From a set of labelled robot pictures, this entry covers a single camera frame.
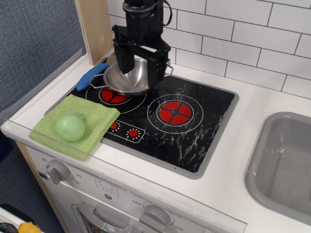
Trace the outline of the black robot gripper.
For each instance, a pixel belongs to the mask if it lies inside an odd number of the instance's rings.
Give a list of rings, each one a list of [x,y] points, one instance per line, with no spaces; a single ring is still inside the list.
[[[133,70],[134,56],[147,60],[148,86],[162,81],[170,59],[171,47],[162,40],[163,6],[123,6],[126,26],[114,25],[114,50],[123,74]]]

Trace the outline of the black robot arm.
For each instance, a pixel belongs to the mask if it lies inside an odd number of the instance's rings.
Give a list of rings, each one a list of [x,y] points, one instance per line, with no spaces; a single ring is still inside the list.
[[[134,56],[147,61],[148,86],[162,81],[169,64],[171,47],[161,38],[163,4],[166,0],[125,0],[122,8],[126,14],[126,26],[114,25],[113,40],[119,69],[126,74],[134,69]]]

